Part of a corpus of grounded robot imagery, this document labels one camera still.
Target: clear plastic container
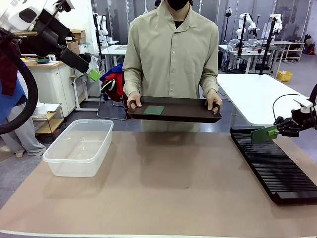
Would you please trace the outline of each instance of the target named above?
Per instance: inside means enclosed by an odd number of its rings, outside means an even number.
[[[76,120],[43,155],[56,176],[93,177],[102,164],[112,138],[110,120]]]

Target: slotted rack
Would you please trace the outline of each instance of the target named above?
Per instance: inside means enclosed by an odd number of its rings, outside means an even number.
[[[271,200],[279,205],[317,204],[317,186],[275,142],[252,145],[253,130],[231,129],[230,133]]]

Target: black face mask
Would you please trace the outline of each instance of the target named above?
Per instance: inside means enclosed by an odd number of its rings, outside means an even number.
[[[188,3],[188,0],[167,0],[167,2],[171,8],[178,11]]]

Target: button-up shirt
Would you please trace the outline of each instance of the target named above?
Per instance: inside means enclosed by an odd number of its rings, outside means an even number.
[[[190,6],[176,29],[166,1],[130,24],[124,60],[124,92],[144,96],[199,98],[218,90],[218,27]]]

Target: person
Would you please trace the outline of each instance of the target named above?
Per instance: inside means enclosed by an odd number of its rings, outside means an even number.
[[[218,27],[192,10],[190,0],[163,0],[158,9],[130,24],[124,60],[128,105],[140,97],[199,98],[199,85],[215,114],[218,96]],[[145,131],[199,131],[184,122],[143,121]]]
[[[19,76],[17,68],[0,52],[0,124],[14,120],[25,107],[27,89],[23,89],[26,84],[22,75]],[[24,151],[29,156],[40,156],[46,151],[46,147],[35,138],[31,118],[15,131],[1,135],[1,138],[18,158],[23,156]]]
[[[154,3],[154,9],[157,9],[160,5],[161,0],[156,0]]]

